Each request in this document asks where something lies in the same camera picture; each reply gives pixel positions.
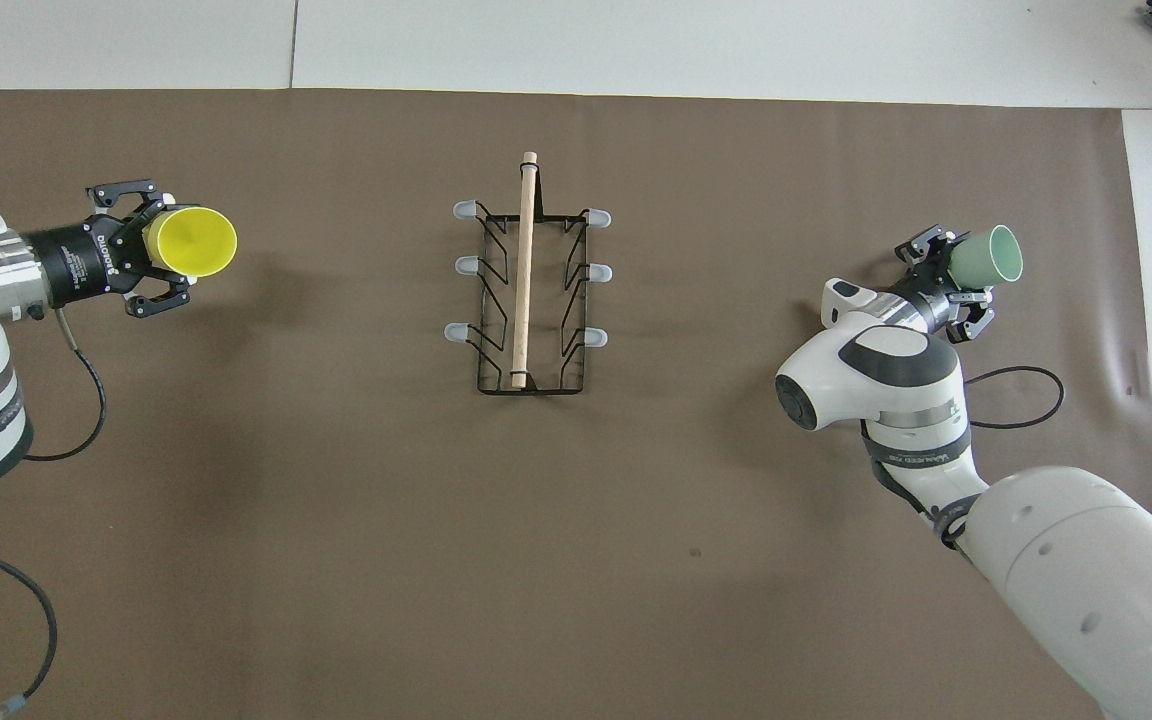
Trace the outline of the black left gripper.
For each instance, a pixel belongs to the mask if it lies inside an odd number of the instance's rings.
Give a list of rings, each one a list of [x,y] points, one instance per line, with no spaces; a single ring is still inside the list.
[[[79,223],[24,233],[24,241],[41,265],[47,305],[67,306],[92,300],[103,293],[124,293],[126,314],[137,319],[165,313],[189,301],[191,282],[187,275],[169,270],[150,268],[145,232],[157,218],[177,210],[154,179],[88,187],[93,214]],[[119,200],[137,196],[132,214],[111,217]],[[157,296],[136,291],[141,281],[152,278],[166,286]]]

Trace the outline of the pale green plastic cup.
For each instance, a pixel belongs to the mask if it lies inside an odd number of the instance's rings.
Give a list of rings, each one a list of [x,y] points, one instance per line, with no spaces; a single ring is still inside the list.
[[[1018,282],[1024,272],[1020,242],[1007,225],[991,232],[965,234],[952,247],[948,274],[960,288],[983,291],[998,285]]]

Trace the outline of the yellow plastic cup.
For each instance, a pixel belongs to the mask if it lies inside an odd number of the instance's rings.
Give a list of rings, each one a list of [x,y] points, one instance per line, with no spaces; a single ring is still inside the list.
[[[164,211],[147,223],[143,241],[156,266],[196,278],[227,268],[238,249],[230,220],[200,206]]]

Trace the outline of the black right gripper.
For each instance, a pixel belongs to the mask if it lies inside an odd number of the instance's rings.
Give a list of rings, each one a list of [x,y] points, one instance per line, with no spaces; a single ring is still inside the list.
[[[886,291],[914,305],[929,333],[946,327],[946,338],[952,344],[977,340],[996,314],[992,306],[992,288],[957,291],[957,286],[948,278],[952,251],[970,236],[972,232],[957,233],[943,225],[932,225],[893,249],[896,258],[905,264],[905,273]]]

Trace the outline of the brown paper table mat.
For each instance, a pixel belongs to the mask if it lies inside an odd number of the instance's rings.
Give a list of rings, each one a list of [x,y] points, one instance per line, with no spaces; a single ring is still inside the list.
[[[497,397],[460,200],[605,209],[584,392]],[[932,223],[1018,233],[967,372],[1068,384],[983,473],[1100,473],[1152,510],[1132,184],[1115,109],[338,91],[0,92],[0,211],[76,222],[156,179],[227,214],[187,306],[67,313],[90,450],[0,480],[0,558],[55,602],[24,717],[1100,720],[995,592],[806,433],[776,366],[823,282]]]

